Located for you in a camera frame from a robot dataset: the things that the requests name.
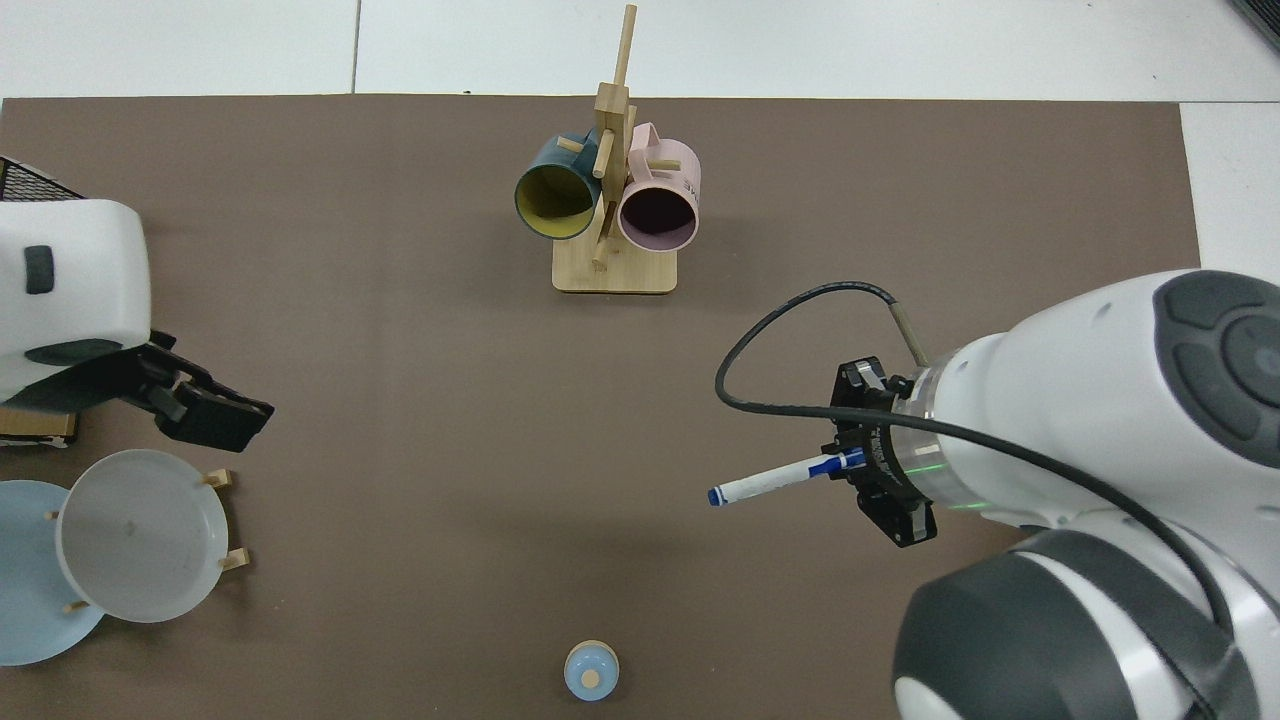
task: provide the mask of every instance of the mug rack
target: mug rack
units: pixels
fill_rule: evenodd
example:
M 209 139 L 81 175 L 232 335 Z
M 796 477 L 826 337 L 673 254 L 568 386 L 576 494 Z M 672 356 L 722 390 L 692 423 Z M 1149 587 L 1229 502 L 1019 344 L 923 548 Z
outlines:
M 636 120 L 636 106 L 626 86 L 635 19 L 636 6 L 627 5 L 613 82 L 602 82 L 595 94 L 595 132 L 600 145 L 591 174 L 602 183 L 595 214 L 580 234 L 552 243 L 552 284 L 561 292 L 663 295 L 676 288 L 676 252 L 636 247 L 618 229 L 618 202 L 626 186 L 627 152 Z

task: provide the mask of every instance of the mug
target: mug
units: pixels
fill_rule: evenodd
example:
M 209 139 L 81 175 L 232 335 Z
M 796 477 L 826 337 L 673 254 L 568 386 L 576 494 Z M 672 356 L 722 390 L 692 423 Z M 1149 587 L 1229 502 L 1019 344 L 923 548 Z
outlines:
M 571 238 L 591 224 L 600 181 L 591 176 L 600 145 L 588 135 L 548 140 L 516 183 L 516 213 L 529 229 L 552 240 Z
M 662 140 L 653 123 L 636 126 L 627 154 L 631 182 L 618 202 L 618 229 L 632 245 L 671 252 L 698 234 L 698 155 L 678 140 Z

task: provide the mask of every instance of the wooden base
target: wooden base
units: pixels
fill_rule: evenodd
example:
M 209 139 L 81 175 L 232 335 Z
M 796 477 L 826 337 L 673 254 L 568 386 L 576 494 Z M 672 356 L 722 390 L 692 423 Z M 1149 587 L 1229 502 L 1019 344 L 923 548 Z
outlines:
M 582 234 L 552 243 L 552 284 L 561 292 L 614 292 L 664 295 L 676 290 L 676 252 L 650 252 L 631 245 L 617 232 L 598 247 L 604 208 Z

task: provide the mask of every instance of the light blue plate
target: light blue plate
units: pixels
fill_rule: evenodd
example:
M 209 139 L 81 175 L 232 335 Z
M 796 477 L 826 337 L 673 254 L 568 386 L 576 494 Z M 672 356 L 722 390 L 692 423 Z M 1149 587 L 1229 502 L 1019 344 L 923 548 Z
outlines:
M 63 607 L 79 596 L 63 577 L 54 547 L 67 491 L 35 480 L 0 482 L 0 666 L 47 660 L 84 639 L 102 611 Z

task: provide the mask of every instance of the cardboard box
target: cardboard box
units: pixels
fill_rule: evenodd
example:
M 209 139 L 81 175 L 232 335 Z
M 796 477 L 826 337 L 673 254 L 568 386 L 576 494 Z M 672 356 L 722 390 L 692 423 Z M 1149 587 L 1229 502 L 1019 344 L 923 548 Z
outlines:
M 0 447 L 50 445 L 67 447 L 76 439 L 76 415 L 46 415 L 0 407 Z

